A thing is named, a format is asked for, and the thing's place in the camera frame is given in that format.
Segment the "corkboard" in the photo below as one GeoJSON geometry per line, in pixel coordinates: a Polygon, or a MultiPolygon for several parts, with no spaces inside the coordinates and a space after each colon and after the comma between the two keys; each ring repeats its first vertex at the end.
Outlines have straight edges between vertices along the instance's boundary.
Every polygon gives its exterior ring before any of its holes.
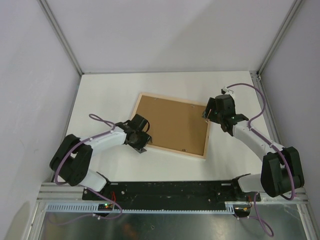
{"type": "Polygon", "coordinates": [[[210,122],[202,118],[205,108],[205,103],[141,93],[131,119],[139,114],[150,122],[148,147],[205,159],[210,132],[210,122]]]}

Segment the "gray wall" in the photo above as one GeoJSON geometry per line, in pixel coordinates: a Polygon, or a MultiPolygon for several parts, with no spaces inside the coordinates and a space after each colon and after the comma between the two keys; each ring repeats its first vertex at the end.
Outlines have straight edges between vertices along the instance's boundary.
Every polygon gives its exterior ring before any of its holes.
{"type": "Polygon", "coordinates": [[[37,1],[0,1],[1,240],[25,230],[78,82],[37,1]]]}
{"type": "Polygon", "coordinates": [[[48,0],[87,72],[256,70],[294,0],[48,0]]]}
{"type": "Polygon", "coordinates": [[[305,188],[320,224],[320,1],[307,0],[262,74],[277,128],[301,157],[305,188]]]}

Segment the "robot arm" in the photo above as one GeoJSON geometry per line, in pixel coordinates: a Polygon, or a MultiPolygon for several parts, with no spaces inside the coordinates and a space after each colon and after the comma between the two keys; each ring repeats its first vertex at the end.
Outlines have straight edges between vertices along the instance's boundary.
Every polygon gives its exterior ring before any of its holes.
{"type": "MultiPolygon", "coordinates": [[[[262,161],[261,174],[245,175],[237,178],[241,190],[243,192],[264,191],[271,197],[289,192],[291,184],[288,172],[283,167],[284,163],[279,154],[271,145],[257,136],[252,129],[249,129],[249,119],[246,116],[236,114],[234,92],[225,87],[221,93],[222,95],[216,98],[210,97],[202,117],[220,124],[224,132],[247,145],[262,161]]],[[[264,137],[284,155],[292,173],[294,188],[302,187],[305,180],[298,151],[294,147],[285,148],[268,137],[264,137]]]]}
{"type": "MultiPolygon", "coordinates": [[[[129,145],[138,153],[144,153],[145,146],[152,141],[151,136],[143,131],[147,124],[149,122],[145,118],[136,114],[132,120],[116,123],[115,129],[110,134],[82,143],[67,158],[59,176],[70,186],[82,185],[97,192],[101,191],[109,181],[100,173],[89,169],[91,157],[118,145],[129,145]]],[[[57,171],[67,152],[84,139],[87,137],[79,138],[73,134],[66,136],[52,158],[50,168],[57,171]]]]}

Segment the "gray floor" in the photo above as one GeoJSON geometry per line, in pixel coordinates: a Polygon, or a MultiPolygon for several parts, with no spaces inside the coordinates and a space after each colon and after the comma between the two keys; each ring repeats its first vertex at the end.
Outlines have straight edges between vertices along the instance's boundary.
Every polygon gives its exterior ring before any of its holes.
{"type": "MultiPolygon", "coordinates": [[[[276,240],[306,240],[295,205],[259,205],[276,240]]],[[[82,213],[51,213],[63,223],[82,213]]],[[[124,214],[114,220],[91,216],[55,226],[45,222],[41,240],[268,240],[258,221],[218,214],[124,214]]]]}

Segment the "framed board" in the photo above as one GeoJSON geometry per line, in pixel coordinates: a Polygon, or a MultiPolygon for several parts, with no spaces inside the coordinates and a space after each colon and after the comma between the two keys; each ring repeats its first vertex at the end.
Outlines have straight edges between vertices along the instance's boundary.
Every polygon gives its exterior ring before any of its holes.
{"type": "Polygon", "coordinates": [[[141,93],[135,104],[135,114],[150,123],[147,146],[191,157],[206,158],[210,122],[202,118],[206,103],[141,93]]]}

